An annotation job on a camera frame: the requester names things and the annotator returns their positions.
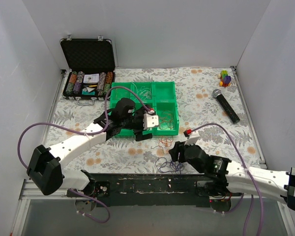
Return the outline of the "green compartment tray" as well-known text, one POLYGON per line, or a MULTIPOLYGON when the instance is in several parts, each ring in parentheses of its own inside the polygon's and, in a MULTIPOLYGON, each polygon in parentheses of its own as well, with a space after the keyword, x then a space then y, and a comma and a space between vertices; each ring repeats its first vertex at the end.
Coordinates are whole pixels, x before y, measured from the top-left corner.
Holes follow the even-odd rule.
POLYGON ((113 87, 122 86, 136 93, 151 106, 159 116, 159 126, 144 131, 153 136, 176 136, 179 130, 179 117, 174 82, 113 82, 113 87))

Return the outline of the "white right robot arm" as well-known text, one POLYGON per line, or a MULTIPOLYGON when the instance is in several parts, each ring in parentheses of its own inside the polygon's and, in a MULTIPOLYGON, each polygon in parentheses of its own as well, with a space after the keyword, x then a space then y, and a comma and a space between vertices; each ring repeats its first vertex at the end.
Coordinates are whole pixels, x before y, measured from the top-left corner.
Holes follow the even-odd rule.
POLYGON ((238 162, 208 155, 198 145, 184 142, 176 142, 169 154, 172 161, 186 162, 206 177, 200 184, 200 192, 204 195, 259 195, 286 204, 295 211, 295 168, 290 171, 245 168, 238 162))

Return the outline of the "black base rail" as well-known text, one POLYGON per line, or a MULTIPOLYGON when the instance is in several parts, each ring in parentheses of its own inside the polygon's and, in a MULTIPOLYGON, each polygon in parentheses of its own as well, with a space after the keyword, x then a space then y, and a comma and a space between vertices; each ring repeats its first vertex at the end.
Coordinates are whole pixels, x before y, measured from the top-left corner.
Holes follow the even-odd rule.
POLYGON ((203 175, 92 174, 83 194, 109 207, 115 206, 197 206, 212 202, 229 205, 224 186, 203 175))

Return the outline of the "black poker chip case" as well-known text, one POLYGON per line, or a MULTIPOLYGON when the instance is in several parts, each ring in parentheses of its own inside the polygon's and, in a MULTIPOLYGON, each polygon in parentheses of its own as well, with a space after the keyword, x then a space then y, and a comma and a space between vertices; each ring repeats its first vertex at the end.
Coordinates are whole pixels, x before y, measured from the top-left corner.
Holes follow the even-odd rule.
POLYGON ((67 100, 103 100, 104 92, 96 88, 91 92, 83 92, 86 83, 81 82, 78 92, 68 92, 68 85, 73 72, 83 72, 85 75, 112 73, 112 82, 115 81, 115 58, 113 44, 110 39, 102 36, 96 39, 63 38, 60 46, 69 66, 68 79, 65 83, 62 95, 67 100))

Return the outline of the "black microphone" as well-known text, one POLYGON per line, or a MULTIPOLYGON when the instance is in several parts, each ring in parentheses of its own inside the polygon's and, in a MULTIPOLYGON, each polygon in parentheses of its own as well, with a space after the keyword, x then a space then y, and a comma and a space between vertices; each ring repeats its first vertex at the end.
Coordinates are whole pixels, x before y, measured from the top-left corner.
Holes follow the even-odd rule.
POLYGON ((215 89, 212 92, 212 96, 218 101, 220 106, 223 108, 227 116, 230 118, 233 124, 240 122, 240 118, 235 113, 231 105, 228 103, 224 95, 222 94, 221 90, 215 89))

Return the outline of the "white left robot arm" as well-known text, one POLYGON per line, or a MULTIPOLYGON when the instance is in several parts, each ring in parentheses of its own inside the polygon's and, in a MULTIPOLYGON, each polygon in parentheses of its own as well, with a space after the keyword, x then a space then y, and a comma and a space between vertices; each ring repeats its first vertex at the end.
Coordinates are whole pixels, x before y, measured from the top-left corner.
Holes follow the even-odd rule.
POLYGON ((85 170, 68 171, 65 167, 95 145, 103 144, 118 135, 121 130, 133 131, 137 142, 152 138, 144 131, 157 127, 159 117, 150 106, 135 108, 135 102, 122 98, 114 108, 95 119, 81 134, 71 136, 50 147, 40 145, 33 151, 27 175, 43 195, 51 195, 59 189, 78 190, 88 197, 95 192, 95 179, 85 170))

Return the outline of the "colourful toy block figure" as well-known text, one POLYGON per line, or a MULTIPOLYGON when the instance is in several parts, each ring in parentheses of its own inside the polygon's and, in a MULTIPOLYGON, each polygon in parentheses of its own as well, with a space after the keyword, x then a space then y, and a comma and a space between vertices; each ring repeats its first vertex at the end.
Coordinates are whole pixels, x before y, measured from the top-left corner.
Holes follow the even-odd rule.
POLYGON ((220 74, 218 75, 218 78, 220 79, 220 82, 219 82, 220 87, 230 86, 232 78, 226 70, 222 70, 220 74))

